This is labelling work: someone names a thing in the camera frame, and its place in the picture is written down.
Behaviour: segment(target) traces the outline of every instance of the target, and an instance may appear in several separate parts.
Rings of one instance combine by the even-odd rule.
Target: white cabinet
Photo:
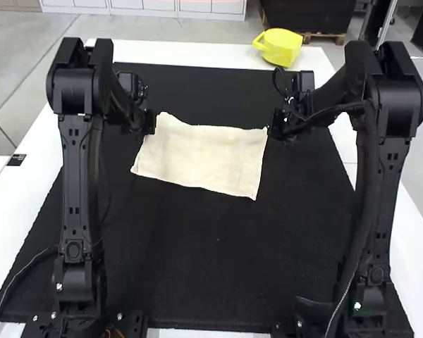
[[[61,7],[73,7],[73,0],[42,0],[42,8],[44,6],[61,6]]]
[[[106,8],[105,0],[73,0],[75,7]]]
[[[180,11],[211,13],[212,0],[179,0]]]
[[[175,11],[176,3],[175,0],[142,0],[142,7],[153,11]]]
[[[111,0],[111,7],[142,9],[142,0]]]
[[[242,0],[211,0],[212,13],[243,14]]]
[[[247,0],[0,0],[39,1],[43,12],[141,15],[244,21]]]

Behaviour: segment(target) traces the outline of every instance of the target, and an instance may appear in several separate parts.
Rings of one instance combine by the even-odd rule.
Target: wooden pallet
[[[337,46],[343,46],[345,44],[346,33],[341,34],[326,34],[326,33],[300,33],[304,40],[303,44],[309,44],[312,37],[331,37]]]
[[[259,6],[259,13],[260,18],[262,18],[262,24],[265,30],[268,30],[269,24],[268,20],[266,19],[265,11],[263,10],[262,6]],[[343,46],[345,44],[346,33],[341,34],[326,34],[326,33],[298,33],[304,37],[302,41],[303,44],[309,44],[312,37],[330,37],[336,43],[337,46]]]

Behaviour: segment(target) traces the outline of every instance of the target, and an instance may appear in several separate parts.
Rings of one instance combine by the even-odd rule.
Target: table
[[[93,45],[94,40],[89,40],[87,44]],[[258,70],[273,68],[247,45],[114,40],[114,46],[115,62]],[[323,50],[310,46],[302,48],[291,70],[313,70],[317,87],[335,73]],[[329,129],[354,186],[357,156],[355,132],[349,118],[341,115]],[[27,154],[23,164],[5,167],[0,174],[0,287],[62,166],[56,116],[48,105],[16,153]],[[14,223],[15,219],[20,220],[18,225]],[[415,336],[423,338],[423,218],[402,184],[391,240],[391,267],[392,279]],[[0,323],[0,337],[18,338],[23,328],[24,324]],[[149,330],[148,337],[260,338],[268,335]]]

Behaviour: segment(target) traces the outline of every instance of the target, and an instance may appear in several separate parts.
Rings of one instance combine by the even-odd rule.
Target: cream cloth
[[[188,125],[163,112],[155,135],[144,138],[130,171],[255,200],[266,139],[266,128]]]

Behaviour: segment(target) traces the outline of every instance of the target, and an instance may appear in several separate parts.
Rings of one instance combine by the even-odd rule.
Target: black cable
[[[327,116],[328,118],[333,118],[333,120],[335,120],[335,118],[344,111],[354,111],[363,107],[364,101],[360,101],[351,104],[338,104],[337,106],[322,109],[313,113],[308,118],[305,118],[301,123],[298,123],[294,127],[285,129],[283,134],[285,137],[291,136],[292,134],[298,134],[309,127],[313,127],[313,124],[320,118],[325,118]]]
[[[364,192],[364,200],[362,202],[363,211],[360,216],[360,221],[357,224],[355,236],[352,239],[352,246],[348,254],[348,259],[346,261],[345,267],[342,272],[341,280],[337,289],[337,299],[338,303],[332,313],[331,318],[329,319],[324,338],[335,337],[335,331],[338,324],[338,319],[341,315],[342,305],[347,301],[348,292],[351,286],[351,283],[354,280],[354,277],[359,266],[360,257],[362,255],[365,244],[367,243],[367,238],[369,231],[372,226],[372,215],[377,204],[377,187],[378,177],[375,174],[375,169],[377,166],[377,158],[379,157],[377,151],[377,130],[376,123],[374,121],[375,117],[373,113],[365,114],[366,121],[366,133],[367,133],[367,145],[363,149],[361,146],[357,146],[357,169],[360,168],[365,170],[365,175],[367,178],[367,190]]]
[[[44,250],[42,250],[41,252],[39,252],[36,256],[34,256],[31,261],[24,266],[22,269],[20,269],[20,271],[18,273],[16,273],[13,278],[11,279],[11,281],[8,283],[8,285],[6,286],[3,295],[1,296],[0,299],[0,311],[1,311],[1,307],[6,303],[7,301],[7,297],[8,297],[8,292],[10,290],[11,287],[14,286],[16,280],[22,278],[25,273],[27,273],[31,268],[33,268],[37,263],[43,261],[44,259],[57,254],[58,253],[58,246],[50,246],[48,248],[45,248]]]

